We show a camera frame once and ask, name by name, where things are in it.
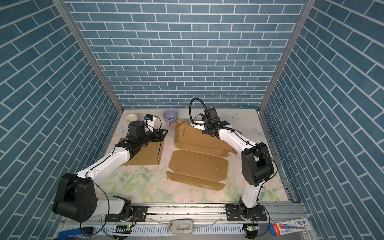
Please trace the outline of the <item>brown cardboard box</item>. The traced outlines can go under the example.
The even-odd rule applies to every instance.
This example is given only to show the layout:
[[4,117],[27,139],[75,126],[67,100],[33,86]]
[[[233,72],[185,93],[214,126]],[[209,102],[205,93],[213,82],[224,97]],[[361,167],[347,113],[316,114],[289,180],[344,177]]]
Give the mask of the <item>brown cardboard box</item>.
[[126,162],[125,166],[158,166],[161,162],[163,150],[163,142],[149,143],[148,146],[142,147],[131,160]]

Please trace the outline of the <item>white red blue carton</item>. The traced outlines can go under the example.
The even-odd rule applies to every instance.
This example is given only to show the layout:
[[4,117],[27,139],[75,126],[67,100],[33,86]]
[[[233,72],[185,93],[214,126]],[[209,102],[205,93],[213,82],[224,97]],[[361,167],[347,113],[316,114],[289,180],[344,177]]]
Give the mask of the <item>white red blue carton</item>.
[[312,229],[312,226],[308,218],[273,223],[269,226],[269,231],[271,235],[274,237],[291,234],[291,233],[309,231],[311,229]]

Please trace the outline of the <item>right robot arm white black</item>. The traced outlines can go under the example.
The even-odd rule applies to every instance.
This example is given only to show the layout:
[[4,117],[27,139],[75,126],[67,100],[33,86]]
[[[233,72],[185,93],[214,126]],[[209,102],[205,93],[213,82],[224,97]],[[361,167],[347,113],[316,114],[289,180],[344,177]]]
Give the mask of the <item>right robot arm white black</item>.
[[241,156],[241,167],[247,182],[240,198],[239,211],[244,219],[255,217],[261,208],[262,188],[275,174],[275,167],[264,143],[255,143],[233,129],[227,121],[221,121],[216,109],[204,110],[202,133],[217,137],[229,144]]

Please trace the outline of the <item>lavender speckled ceramic cup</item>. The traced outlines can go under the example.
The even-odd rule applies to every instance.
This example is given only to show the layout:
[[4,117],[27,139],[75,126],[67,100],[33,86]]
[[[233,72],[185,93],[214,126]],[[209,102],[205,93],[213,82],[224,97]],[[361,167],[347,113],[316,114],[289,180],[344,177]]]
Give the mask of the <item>lavender speckled ceramic cup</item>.
[[176,109],[167,109],[163,112],[163,118],[167,123],[167,126],[172,125],[178,120],[179,113]]

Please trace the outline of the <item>brown cardboard sheet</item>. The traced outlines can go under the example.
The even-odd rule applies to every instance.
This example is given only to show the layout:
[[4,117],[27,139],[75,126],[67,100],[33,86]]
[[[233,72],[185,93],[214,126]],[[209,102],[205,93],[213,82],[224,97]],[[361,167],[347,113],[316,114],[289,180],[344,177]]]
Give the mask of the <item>brown cardboard sheet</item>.
[[175,147],[167,177],[174,182],[220,191],[225,187],[230,153],[238,152],[228,143],[202,130],[194,129],[189,123],[176,121]]

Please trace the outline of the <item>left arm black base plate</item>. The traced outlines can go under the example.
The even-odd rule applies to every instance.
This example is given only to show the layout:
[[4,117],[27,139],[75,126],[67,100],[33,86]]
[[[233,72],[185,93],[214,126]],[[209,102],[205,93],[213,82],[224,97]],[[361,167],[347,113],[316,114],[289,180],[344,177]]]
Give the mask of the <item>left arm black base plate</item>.
[[148,206],[131,206],[127,214],[108,215],[107,223],[143,223],[146,220]]

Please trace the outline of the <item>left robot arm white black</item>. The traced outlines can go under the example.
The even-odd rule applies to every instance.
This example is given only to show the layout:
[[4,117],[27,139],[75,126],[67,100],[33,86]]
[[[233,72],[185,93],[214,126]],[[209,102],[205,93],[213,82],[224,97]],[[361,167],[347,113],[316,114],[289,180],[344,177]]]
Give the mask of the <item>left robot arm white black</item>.
[[89,167],[63,175],[53,203],[53,213],[86,222],[91,217],[112,216],[119,222],[132,220],[129,199],[114,196],[97,197],[101,182],[114,170],[130,161],[149,143],[164,141],[168,130],[155,129],[152,121],[134,121],[129,124],[127,136],[113,150]]

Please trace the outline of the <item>small green circuit board right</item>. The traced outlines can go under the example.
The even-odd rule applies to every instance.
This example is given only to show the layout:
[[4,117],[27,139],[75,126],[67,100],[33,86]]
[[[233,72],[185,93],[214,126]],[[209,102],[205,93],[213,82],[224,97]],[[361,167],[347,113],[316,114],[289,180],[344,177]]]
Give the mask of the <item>small green circuit board right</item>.
[[246,225],[245,230],[247,232],[258,232],[259,226],[256,224],[248,224],[248,225]]

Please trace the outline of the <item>aluminium mounting rail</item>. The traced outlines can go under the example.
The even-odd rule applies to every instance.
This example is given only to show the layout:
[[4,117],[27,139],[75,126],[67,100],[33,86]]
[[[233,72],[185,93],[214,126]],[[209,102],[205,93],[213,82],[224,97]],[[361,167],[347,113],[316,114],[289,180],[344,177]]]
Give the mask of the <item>aluminium mounting rail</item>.
[[[133,206],[146,206],[147,212],[138,213],[144,224],[168,223],[170,220],[192,219],[197,224],[211,224],[228,222],[229,211],[225,209],[226,203],[137,203]],[[292,202],[263,202],[264,210],[257,220],[251,218],[249,222],[268,224],[284,222],[294,219],[307,218],[308,214],[303,204]]]

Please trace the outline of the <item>white ceramic mug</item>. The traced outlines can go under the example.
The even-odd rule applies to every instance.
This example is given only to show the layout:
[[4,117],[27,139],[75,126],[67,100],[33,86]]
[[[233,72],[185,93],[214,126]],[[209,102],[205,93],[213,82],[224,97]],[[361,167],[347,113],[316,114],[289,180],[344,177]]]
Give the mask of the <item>white ceramic mug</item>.
[[134,121],[137,121],[138,120],[138,116],[136,114],[128,114],[126,117],[125,117],[125,121],[127,123],[131,123],[131,122],[134,122]]

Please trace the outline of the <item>blue tool at bottom left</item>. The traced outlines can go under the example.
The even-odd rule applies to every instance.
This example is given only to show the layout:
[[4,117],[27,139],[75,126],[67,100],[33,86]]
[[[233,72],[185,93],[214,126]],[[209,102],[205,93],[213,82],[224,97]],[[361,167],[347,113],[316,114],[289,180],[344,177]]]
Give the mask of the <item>blue tool at bottom left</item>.
[[59,232],[55,240],[88,240],[93,234],[94,228],[72,229]]

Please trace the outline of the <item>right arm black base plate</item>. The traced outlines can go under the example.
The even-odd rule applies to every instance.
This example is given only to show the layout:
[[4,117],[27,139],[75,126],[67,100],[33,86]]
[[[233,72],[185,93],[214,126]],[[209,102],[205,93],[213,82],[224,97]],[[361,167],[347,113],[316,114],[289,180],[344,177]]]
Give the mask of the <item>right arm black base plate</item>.
[[226,204],[225,211],[228,222],[266,221],[267,215],[263,205],[248,209],[245,205]]

